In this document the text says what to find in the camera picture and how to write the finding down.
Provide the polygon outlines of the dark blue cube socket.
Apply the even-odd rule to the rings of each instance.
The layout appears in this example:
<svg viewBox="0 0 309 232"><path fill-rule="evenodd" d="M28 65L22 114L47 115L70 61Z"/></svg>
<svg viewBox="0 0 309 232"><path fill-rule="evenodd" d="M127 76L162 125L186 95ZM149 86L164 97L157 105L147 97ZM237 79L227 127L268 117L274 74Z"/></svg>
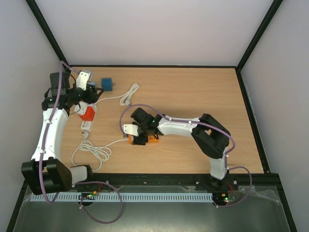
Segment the dark blue cube socket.
<svg viewBox="0 0 309 232"><path fill-rule="evenodd" d="M101 88L104 91L113 91L113 86L114 86L114 83L110 77L101 79Z"/></svg>

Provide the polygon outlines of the orange power strip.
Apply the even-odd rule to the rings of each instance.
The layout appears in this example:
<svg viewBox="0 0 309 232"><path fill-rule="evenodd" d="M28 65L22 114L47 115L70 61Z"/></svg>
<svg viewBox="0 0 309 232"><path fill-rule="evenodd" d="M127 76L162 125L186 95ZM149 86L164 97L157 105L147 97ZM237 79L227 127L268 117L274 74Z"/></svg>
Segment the orange power strip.
<svg viewBox="0 0 309 232"><path fill-rule="evenodd" d="M157 142L159 142L159 139L155 139L153 136L150 136L150 135L148 135L148 140L149 140L148 143L157 143ZM131 144L131 142L132 142L132 135L128 136L128 141Z"/></svg>

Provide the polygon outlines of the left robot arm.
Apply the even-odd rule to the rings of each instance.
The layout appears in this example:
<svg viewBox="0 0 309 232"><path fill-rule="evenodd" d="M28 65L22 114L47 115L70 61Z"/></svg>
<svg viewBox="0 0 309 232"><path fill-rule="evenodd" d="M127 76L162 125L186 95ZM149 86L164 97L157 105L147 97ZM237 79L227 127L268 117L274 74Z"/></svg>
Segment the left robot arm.
<svg viewBox="0 0 309 232"><path fill-rule="evenodd" d="M80 71L73 85L68 72L50 74L50 88L42 102L43 124L39 142L21 172L35 195L64 192L71 186L93 177L88 164L68 168L61 162L61 142L70 109L82 103L96 103L103 89L90 84L92 73Z"/></svg>

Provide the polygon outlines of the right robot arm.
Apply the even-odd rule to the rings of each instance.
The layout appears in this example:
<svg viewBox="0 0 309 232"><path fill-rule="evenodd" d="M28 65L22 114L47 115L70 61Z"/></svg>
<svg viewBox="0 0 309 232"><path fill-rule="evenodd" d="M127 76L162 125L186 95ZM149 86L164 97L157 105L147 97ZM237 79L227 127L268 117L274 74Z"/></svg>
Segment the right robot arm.
<svg viewBox="0 0 309 232"><path fill-rule="evenodd" d="M156 139L163 135L193 138L200 150L210 159L209 185L222 189L227 184L227 152L230 133L209 114L199 118L175 118L164 114L152 116L142 108L132 114L133 122L124 124L124 133L133 138L133 144L145 145L147 136Z"/></svg>

